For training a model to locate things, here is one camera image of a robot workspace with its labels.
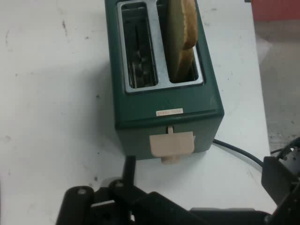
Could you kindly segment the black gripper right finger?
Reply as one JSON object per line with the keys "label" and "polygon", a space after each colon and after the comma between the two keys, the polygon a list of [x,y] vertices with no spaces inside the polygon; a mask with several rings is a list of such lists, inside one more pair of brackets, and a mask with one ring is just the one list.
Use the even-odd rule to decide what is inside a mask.
{"label": "black gripper right finger", "polygon": [[262,186],[277,205],[267,225],[300,223],[300,139],[296,138],[274,157],[265,157]]}

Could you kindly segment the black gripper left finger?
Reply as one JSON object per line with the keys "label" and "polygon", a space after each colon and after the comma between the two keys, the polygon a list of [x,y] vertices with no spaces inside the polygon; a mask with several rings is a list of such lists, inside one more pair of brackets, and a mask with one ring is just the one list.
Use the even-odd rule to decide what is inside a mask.
{"label": "black gripper left finger", "polygon": [[123,175],[98,191],[88,186],[66,191],[58,225],[186,225],[188,212],[159,193],[134,185],[136,159],[125,160]]}

